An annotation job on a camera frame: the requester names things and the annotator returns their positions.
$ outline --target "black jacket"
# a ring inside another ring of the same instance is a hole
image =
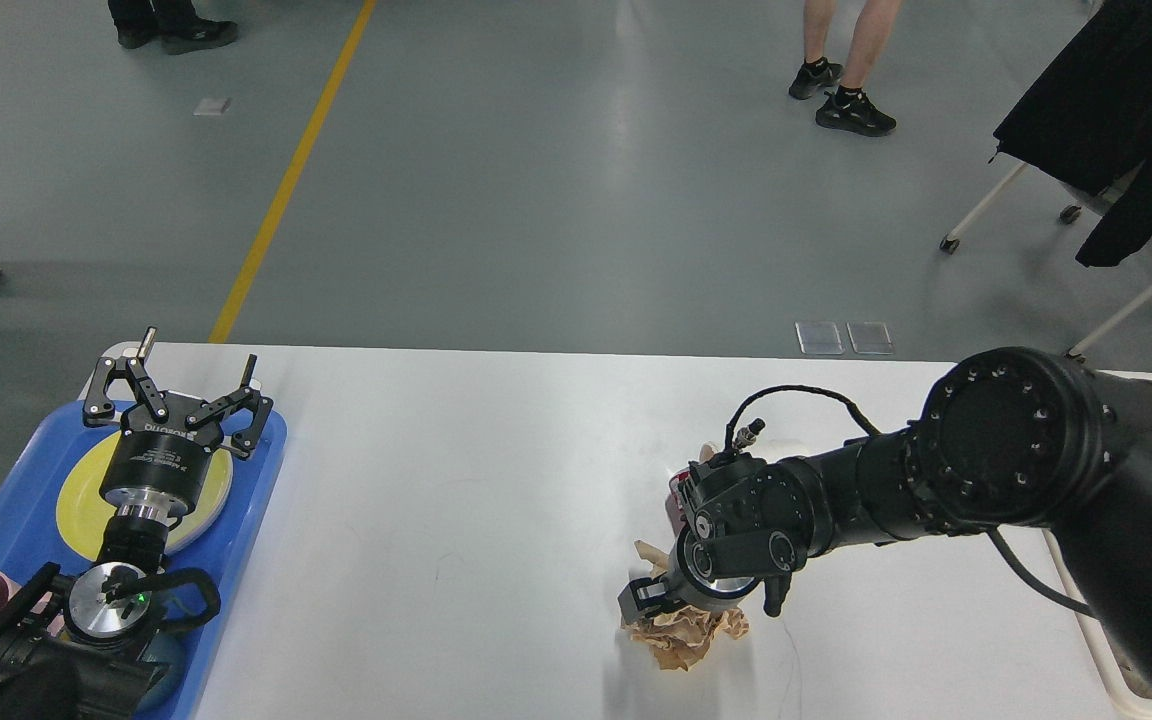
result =
[[[1142,165],[1078,251],[1117,265],[1152,236],[1152,0],[1106,0],[993,136],[998,150],[1099,194]]]

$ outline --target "yellow plate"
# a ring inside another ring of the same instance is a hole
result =
[[[109,460],[114,456],[118,439],[118,433],[111,434],[88,450],[88,455],[83,455],[69,471],[69,477],[65,478],[60,497],[56,498],[56,528],[60,529],[60,537],[86,560],[96,560],[99,555],[105,524],[114,516],[114,506],[105,502],[105,498],[100,495],[100,484],[105,479],[105,469],[109,468]],[[168,533],[166,552],[181,551],[211,528],[212,520],[220,515],[225,499],[229,497],[233,477],[234,460],[229,452],[217,452],[207,467],[197,509],[185,515],[177,528]]]

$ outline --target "brown paper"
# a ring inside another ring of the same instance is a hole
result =
[[[634,547],[639,552],[641,559],[653,566],[653,578],[669,568],[668,553],[644,541],[635,541]],[[622,624],[622,628],[630,632],[630,638],[647,644],[660,669],[690,670],[704,659],[708,644],[719,632],[727,632],[734,639],[740,638],[749,632],[749,620],[745,620],[740,607],[708,612],[689,605],[682,611],[664,612],[631,626]]]

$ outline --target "black sneaker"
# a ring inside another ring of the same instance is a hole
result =
[[[228,20],[198,20],[196,24],[179,32],[162,33],[162,50],[168,55],[183,55],[196,50],[223,47],[238,39],[238,26]]]
[[[869,96],[861,92],[847,105],[838,104],[838,96],[827,92],[828,99],[817,111],[817,124],[823,128],[846,129],[865,137],[882,137],[896,129],[896,120],[884,115]]]
[[[819,71],[812,73],[805,65],[799,68],[799,74],[790,83],[790,97],[797,100],[806,100],[817,94],[820,88],[832,88],[838,85],[838,78],[842,77],[842,65],[832,63],[826,60],[826,65]]]
[[[137,50],[159,36],[157,26],[121,26],[118,29],[118,44],[126,50]]]

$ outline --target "cable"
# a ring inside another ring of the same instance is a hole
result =
[[[825,397],[832,397],[832,400],[836,400],[847,407],[847,414],[851,415],[851,419],[856,420],[856,424],[861,425],[861,429],[865,430],[865,432],[872,435],[881,434],[878,432],[878,429],[874,427],[874,424],[870,423],[869,418],[865,418],[865,415],[861,412],[861,408],[857,407],[850,397],[842,395],[841,392],[834,392],[832,389],[813,386],[776,386],[760,389],[753,395],[745,397],[745,402],[741,402],[740,407],[736,409],[736,414],[732,416],[730,423],[727,423],[727,437],[723,440],[723,450],[732,452],[733,438],[735,438],[736,434],[736,424],[740,423],[740,416],[745,411],[746,407],[752,406],[758,397],[772,395],[773,392],[805,392],[809,393],[809,395],[824,395]]]
[[[990,541],[993,541],[993,546],[998,548],[998,555],[1002,555],[1002,559],[1007,561],[1007,566],[1020,576],[1021,579],[1025,582],[1030,588],[1034,590],[1038,594],[1046,597],[1047,600],[1055,602],[1062,607],[1068,607],[1068,609],[1078,612],[1078,614],[1087,615],[1087,617],[1096,619],[1096,614],[1092,612],[1091,607],[1074,600],[1074,598],[1061,594],[1053,589],[1047,588],[1043,584],[1041,579],[1033,576],[1032,573],[1025,568],[1025,566],[1020,563],[1020,558],[1016,558],[1016,553],[1011,552],[1011,546],[1002,539],[1002,533],[998,532],[998,528],[990,528],[984,532],[990,537]]]

